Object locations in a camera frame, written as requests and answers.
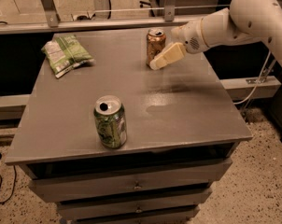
can lid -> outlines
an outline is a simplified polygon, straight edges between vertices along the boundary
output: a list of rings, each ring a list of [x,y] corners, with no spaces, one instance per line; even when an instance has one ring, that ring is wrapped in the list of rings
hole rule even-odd
[[[121,108],[121,101],[114,95],[106,95],[99,98],[95,103],[95,110],[101,115],[113,115]]]
[[[148,33],[152,36],[162,36],[164,35],[164,31],[162,28],[150,28]]]

green soda can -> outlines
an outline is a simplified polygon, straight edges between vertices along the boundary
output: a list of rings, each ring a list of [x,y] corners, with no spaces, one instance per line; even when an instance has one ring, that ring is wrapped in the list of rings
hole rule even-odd
[[[113,95],[103,96],[95,103],[93,111],[96,130],[105,147],[119,148],[127,138],[124,107]]]

drawer handle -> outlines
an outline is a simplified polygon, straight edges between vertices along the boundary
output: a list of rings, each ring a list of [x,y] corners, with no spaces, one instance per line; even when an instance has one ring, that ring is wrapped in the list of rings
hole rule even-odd
[[[135,210],[136,213],[143,213],[143,210],[140,208],[140,206],[137,207]]]
[[[141,189],[142,189],[142,186],[139,185],[138,182],[135,182],[135,185],[134,185],[133,189],[134,189],[134,190],[141,190]]]

tabletop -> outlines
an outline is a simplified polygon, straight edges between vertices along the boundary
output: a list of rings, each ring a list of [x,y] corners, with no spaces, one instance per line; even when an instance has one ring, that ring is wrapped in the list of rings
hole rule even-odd
[[[164,27],[166,44],[170,29]],[[148,28],[75,33],[96,65],[57,79],[46,59],[7,154],[7,164],[205,146],[251,139],[251,133],[203,53],[161,70],[146,65]],[[120,98],[127,141],[103,147],[96,100]]]

floor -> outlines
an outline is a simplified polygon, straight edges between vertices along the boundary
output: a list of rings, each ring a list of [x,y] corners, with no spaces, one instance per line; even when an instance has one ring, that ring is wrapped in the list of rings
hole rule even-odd
[[[20,1],[25,4],[25,1],[30,0],[16,1],[19,4],[18,9],[22,12],[21,21],[32,21],[33,17],[27,16],[30,15],[29,7],[20,4]],[[58,9],[61,11],[69,6],[66,0],[59,1]],[[132,7],[138,6],[138,0],[131,1],[134,1]],[[34,4],[39,10],[40,4]],[[20,18],[20,14],[12,0],[0,0],[0,8],[1,19],[7,18],[13,20],[12,22],[18,22],[15,20]],[[64,15],[64,18],[69,19],[69,13]],[[44,20],[42,14],[35,16],[35,21]],[[280,132],[258,105],[249,108],[247,126],[253,134],[253,139],[242,142],[235,150],[232,155],[233,165],[219,182],[212,185],[213,193],[200,205],[201,211],[198,215],[186,224],[282,224]],[[10,135],[11,132],[0,129],[0,134]],[[3,163],[9,144],[9,138],[0,140],[0,152],[3,156],[0,160],[0,174],[3,177],[0,201],[9,197],[14,179],[13,167]],[[9,201],[0,204],[0,224],[60,223],[61,218],[56,213],[55,204],[44,203],[36,197],[27,188],[29,178],[26,174],[19,167],[16,167],[16,171],[14,193]]]

